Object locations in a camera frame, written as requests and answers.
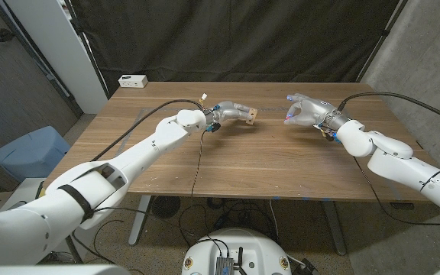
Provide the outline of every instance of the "wooden table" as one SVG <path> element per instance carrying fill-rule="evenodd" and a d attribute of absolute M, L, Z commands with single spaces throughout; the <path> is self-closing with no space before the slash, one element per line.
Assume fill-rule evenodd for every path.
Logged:
<path fill-rule="evenodd" d="M 45 184 L 69 168 L 91 160 L 158 105 L 171 99 L 198 101 L 206 93 L 207 107 L 230 100 L 257 108 L 258 114 L 254 125 L 226 121 L 215 133 L 205 133 L 193 196 L 374 202 L 374 194 L 341 144 L 328 142 L 312 127 L 283 124 L 292 104 L 286 100 L 288 94 L 298 92 L 337 106 L 349 95 L 371 91 L 371 87 L 361 83 L 149 82 L 144 89 L 120 88 Z M 161 119 L 175 115 L 181 108 L 195 106 L 168 105 L 140 124 L 102 159 L 113 158 L 146 138 Z M 377 130 L 406 142 L 416 157 L 434 164 L 378 97 L 353 99 L 345 110 L 366 125 L 366 131 Z M 200 136 L 201 133 L 192 135 L 182 147 L 163 155 L 131 185 L 129 192 L 191 196 Z M 383 201 L 426 201 L 418 192 L 370 172 L 366 167 L 368 161 L 369 157 L 361 158 L 361 166 Z"/>

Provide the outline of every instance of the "robotic arm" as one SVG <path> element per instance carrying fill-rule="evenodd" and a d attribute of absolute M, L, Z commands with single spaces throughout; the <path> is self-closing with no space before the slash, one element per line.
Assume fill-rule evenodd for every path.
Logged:
<path fill-rule="evenodd" d="M 128 187 L 162 154 L 179 147 L 193 132 L 213 131 L 213 125 L 218 129 L 225 119 L 252 119 L 248 111 L 232 102 L 204 111 L 181 110 L 123 154 L 66 171 L 45 196 L 0 212 L 0 265 L 36 264 L 79 226 L 88 229 L 106 218 L 111 209 L 94 209 L 118 206 Z"/>
<path fill-rule="evenodd" d="M 338 112 L 330 103 L 306 95 L 288 95 L 291 106 L 284 123 L 313 126 L 329 140 L 337 139 L 354 157 L 372 155 L 368 168 L 384 178 L 402 183 L 440 206 L 440 169 L 413 157 L 413 150 L 402 141 L 377 131 L 364 132 L 364 125 Z"/>

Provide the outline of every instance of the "black cable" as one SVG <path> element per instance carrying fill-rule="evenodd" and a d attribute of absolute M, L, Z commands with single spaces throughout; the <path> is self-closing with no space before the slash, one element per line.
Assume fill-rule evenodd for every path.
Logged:
<path fill-rule="evenodd" d="M 387 212 L 387 210 L 384 208 L 383 203 L 381 203 L 380 198 L 378 197 L 378 195 L 376 194 L 376 191 L 374 191 L 373 185 L 371 184 L 370 179 L 367 177 L 366 173 L 363 171 L 363 169 L 361 168 L 361 165 L 359 165 L 358 160 L 356 159 L 356 157 L 353 157 L 354 160 L 356 161 L 357 167 L 359 167 L 359 170 L 363 173 L 364 178 L 367 181 L 367 184 L 369 184 L 369 186 L 371 187 L 371 190 L 373 190 L 373 194 L 376 197 L 376 200 L 378 201 L 378 203 L 380 204 L 381 210 L 383 210 L 383 212 L 385 212 L 385 214 L 387 214 L 390 218 L 398 221 L 398 222 L 403 222 L 406 223 L 408 225 L 440 225 L 440 223 L 428 223 L 428 222 L 411 222 L 411 221 L 404 221 L 402 219 L 393 217 L 389 212 Z"/>
<path fill-rule="evenodd" d="M 152 217 L 152 218 L 155 218 L 155 219 L 157 219 L 157 220 L 159 220 L 159 221 L 161 221 L 161 222 L 165 222 L 165 223 L 167 223 L 168 225 L 172 225 L 172 226 L 178 228 L 181 232 L 184 231 L 184 232 L 188 233 L 189 235 L 194 236 L 193 233 L 187 231 L 186 229 L 181 228 L 181 227 L 178 226 L 178 225 L 175 225 L 175 224 L 173 224 L 173 223 L 171 223 L 171 222 L 168 222 L 168 221 L 166 221 L 166 220 L 163 219 L 163 218 L 159 218 L 159 217 L 157 217 L 156 215 L 154 215 L 154 214 L 152 214 L 152 213 L 144 212 L 144 211 L 141 211 L 141 210 L 138 210 L 138 209 L 130 209 L 130 208 L 126 208 L 126 207 L 101 207 L 101 208 L 99 208 L 99 209 L 95 209 L 95 210 L 93 210 L 93 212 L 96 213 L 96 212 L 103 211 L 103 210 L 106 210 L 106 209 L 127 210 L 127 211 L 132 211 L 132 212 L 142 213 L 142 214 L 144 214 L 144 215 L 149 215 L 149 216 Z"/>
<path fill-rule="evenodd" d="M 195 244 L 199 244 L 199 243 L 202 243 L 202 242 L 205 242 L 205 241 L 213 241 L 213 242 L 219 241 L 219 242 L 223 243 L 223 245 L 227 248 L 227 257 L 230 257 L 230 249 L 228 249 L 227 244 L 226 244 L 224 241 L 222 241 L 222 240 L 218 240 L 218 239 L 212 239 L 212 238 L 210 238 L 210 239 L 205 239 L 205 240 L 197 241 Z"/>
<path fill-rule="evenodd" d="M 213 111 L 214 111 L 214 109 L 212 108 L 212 109 L 210 110 L 210 112 L 207 112 L 205 115 L 210 115 L 211 113 L 213 113 Z"/>
<path fill-rule="evenodd" d="M 193 190 L 195 189 L 196 179 L 198 179 L 199 163 L 200 163 L 201 160 L 202 160 L 203 135 L 205 135 L 205 133 L 206 133 L 206 130 L 203 131 L 202 137 L 199 139 L 199 157 L 198 157 L 198 166 L 196 167 L 195 180 L 192 182 L 192 187 L 191 187 L 191 205 L 193 205 Z"/>
<path fill-rule="evenodd" d="M 137 122 L 135 122 L 122 136 L 120 136 L 119 138 L 117 138 L 116 141 L 113 141 L 110 145 L 108 145 L 107 148 L 105 148 L 101 153 L 96 155 L 96 157 L 93 157 L 93 159 L 91 161 L 98 160 L 100 157 L 102 157 L 104 154 L 106 154 L 106 152 L 108 152 L 110 149 L 112 149 L 118 142 L 120 142 L 124 137 L 126 137 L 127 134 L 130 134 L 130 132 L 132 132 L 141 122 L 143 122 L 150 115 L 152 115 L 153 113 L 157 112 L 159 109 L 163 108 L 165 105 L 169 105 L 169 104 L 174 103 L 174 102 L 189 102 L 189 103 L 192 103 L 192 104 L 196 105 L 200 110 L 202 109 L 201 104 L 199 104 L 198 102 L 194 102 L 193 100 L 188 100 L 188 99 L 174 99 L 174 100 L 168 101 L 166 103 L 163 103 L 159 107 L 157 107 L 154 110 L 150 111 L 143 118 L 141 118 Z"/>
<path fill-rule="evenodd" d="M 101 255 L 101 253 L 98 252 L 98 248 L 96 248 L 96 237 L 98 237 L 98 233 L 105 227 L 105 225 L 107 225 L 108 223 L 112 223 L 112 222 L 124 223 L 124 221 L 122 221 L 122 220 L 111 220 L 111 221 L 105 222 L 102 226 L 100 226 L 98 228 L 98 231 L 96 231 L 95 237 L 92 239 L 92 246 L 95 248 L 95 251 L 96 251 L 97 254 Z"/>
<path fill-rule="evenodd" d="M 244 208 L 243 209 L 236 209 L 235 206 L 237 206 L 237 205 L 243 205 Z M 245 207 L 246 205 L 247 204 L 245 202 L 237 202 L 234 205 L 232 205 L 231 207 L 226 206 L 226 208 L 228 209 L 229 212 L 230 211 L 233 211 L 233 212 L 238 212 L 238 211 L 255 211 L 255 212 L 259 212 L 260 214 L 262 214 L 263 217 L 265 217 L 265 219 L 266 219 L 266 221 L 268 223 L 267 227 L 269 228 L 268 232 L 269 232 L 269 235 L 270 235 L 271 239 L 273 239 L 276 243 L 279 243 L 279 238 L 276 235 L 276 229 L 274 227 L 274 223 L 273 223 L 273 220 L 271 219 L 271 217 L 266 212 L 260 210 L 259 206 L 257 204 L 255 204 L 255 203 L 252 204 L 252 205 L 256 206 L 255 209 L 254 208 L 246 208 Z M 233 222 L 233 223 L 236 224 L 236 225 L 241 225 L 241 223 L 239 223 L 239 222 Z M 256 231 L 262 232 L 261 230 L 255 228 L 252 225 L 249 225 L 249 226 L 252 227 Z"/>
<path fill-rule="evenodd" d="M 82 246 L 83 248 L 85 248 L 89 253 L 95 255 L 96 257 L 100 257 L 100 258 L 103 259 L 103 260 L 106 260 L 106 261 L 109 262 L 110 264 L 115 264 L 114 261 L 108 259 L 107 257 L 105 257 L 105 256 L 103 256 L 103 255 L 101 255 L 101 254 L 97 254 L 96 252 L 94 252 L 93 250 L 91 250 L 89 247 L 87 247 L 85 244 L 83 244 L 83 243 L 82 243 L 82 242 L 76 237 L 75 232 L 76 232 L 76 230 L 74 230 L 73 233 L 72 233 L 73 238 L 74 238 L 79 244 L 81 244 L 81 246 Z"/>
<path fill-rule="evenodd" d="M 181 226 L 181 218 L 183 217 L 184 213 L 186 213 L 186 211 L 188 211 L 189 209 L 191 209 L 191 208 L 193 208 L 193 207 L 195 207 L 195 206 L 200 206 L 200 207 L 202 207 L 202 209 L 203 209 L 203 218 L 204 218 L 204 220 L 205 220 L 205 228 L 206 228 L 206 231 L 207 231 L 207 232 L 210 232 L 210 228 L 208 227 L 208 222 L 206 221 L 206 208 L 205 208 L 205 206 L 203 206 L 203 205 L 195 204 L 195 205 L 191 205 L 190 207 L 184 209 L 183 212 L 181 212 L 180 218 L 179 218 L 179 220 L 178 220 L 178 224 Z M 188 239 L 186 239 L 186 236 L 185 236 L 182 232 L 180 232 L 180 233 L 181 233 L 181 235 L 183 236 L 183 240 L 188 244 L 188 249 L 189 249 L 189 248 L 191 247 L 191 244 L 189 244 L 189 241 L 188 241 Z M 206 236 L 207 236 L 210 240 L 212 240 L 212 238 L 210 237 L 210 235 L 208 235 L 208 233 L 206 234 Z M 218 251 L 220 251 L 220 257 L 221 257 L 221 256 L 222 256 L 222 249 L 220 249 L 220 246 L 218 246 L 218 244 L 217 244 L 216 242 L 214 242 L 214 243 L 215 243 L 215 245 L 217 246 Z"/>
<path fill-rule="evenodd" d="M 77 252 L 77 248 L 74 245 L 73 239 L 70 236 L 66 237 L 66 243 L 67 246 L 69 247 L 70 253 L 73 255 L 74 261 L 78 264 L 82 264 L 83 259 L 81 259 L 81 256 L 79 256 L 79 253 Z"/>
<path fill-rule="evenodd" d="M 436 109 L 436 108 L 434 108 L 434 107 L 432 107 L 430 105 L 427 105 L 424 102 L 420 102 L 417 99 L 413 99 L 411 97 L 408 97 L 408 96 L 405 96 L 405 95 L 400 95 L 400 94 L 397 94 L 397 93 L 394 93 L 394 92 L 362 92 L 362 93 L 358 93 L 358 94 L 355 94 L 355 95 L 350 95 L 346 99 L 342 100 L 341 104 L 339 104 L 339 106 L 337 107 L 337 110 L 339 112 L 341 112 L 342 109 L 344 109 L 345 104 L 349 100 L 351 100 L 351 99 L 355 99 L 355 98 L 361 97 L 361 96 L 369 96 L 369 95 L 385 95 L 385 96 L 397 97 L 399 99 L 405 99 L 407 101 L 410 101 L 411 103 L 415 103 L 415 104 L 417 104 L 417 105 L 419 105 L 421 107 L 424 107 L 424 108 L 426 108 L 426 109 L 428 109 L 428 110 L 430 110 L 430 111 L 440 115 L 440 110 L 438 110 L 438 109 Z"/>

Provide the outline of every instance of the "black curtain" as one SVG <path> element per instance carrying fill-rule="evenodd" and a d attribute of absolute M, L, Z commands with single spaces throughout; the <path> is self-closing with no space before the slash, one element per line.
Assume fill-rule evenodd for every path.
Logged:
<path fill-rule="evenodd" d="M 354 82 L 398 0 L 73 0 L 110 92 L 150 81 Z"/>

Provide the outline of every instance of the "electrical outlet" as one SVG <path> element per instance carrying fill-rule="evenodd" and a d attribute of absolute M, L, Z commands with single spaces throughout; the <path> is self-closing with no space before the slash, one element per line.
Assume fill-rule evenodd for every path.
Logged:
<path fill-rule="evenodd" d="M 118 82 L 125 88 L 144 88 L 148 83 L 145 75 L 123 75 Z"/>

